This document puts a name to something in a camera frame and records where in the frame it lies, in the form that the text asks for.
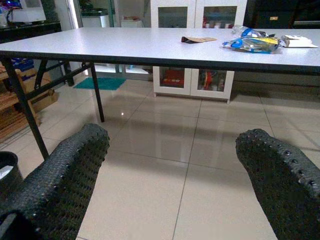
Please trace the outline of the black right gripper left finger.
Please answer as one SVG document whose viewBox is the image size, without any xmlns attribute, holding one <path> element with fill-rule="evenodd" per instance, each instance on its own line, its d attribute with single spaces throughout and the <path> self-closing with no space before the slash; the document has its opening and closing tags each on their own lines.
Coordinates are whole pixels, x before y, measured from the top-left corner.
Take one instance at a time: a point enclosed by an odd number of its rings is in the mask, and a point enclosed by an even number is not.
<svg viewBox="0 0 320 240">
<path fill-rule="evenodd" d="M 1 203 L 1 239 L 76 239 L 109 146 L 95 123 L 60 142 Z"/>
</svg>

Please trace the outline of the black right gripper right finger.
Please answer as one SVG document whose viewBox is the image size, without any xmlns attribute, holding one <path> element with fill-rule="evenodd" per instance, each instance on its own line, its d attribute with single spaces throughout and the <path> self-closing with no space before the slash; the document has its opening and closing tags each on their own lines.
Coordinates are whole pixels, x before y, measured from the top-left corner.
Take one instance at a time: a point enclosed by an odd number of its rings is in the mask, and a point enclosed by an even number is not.
<svg viewBox="0 0 320 240">
<path fill-rule="evenodd" d="M 279 240 L 320 238 L 320 170 L 297 147 L 256 128 L 241 133 L 236 155 Z"/>
</svg>

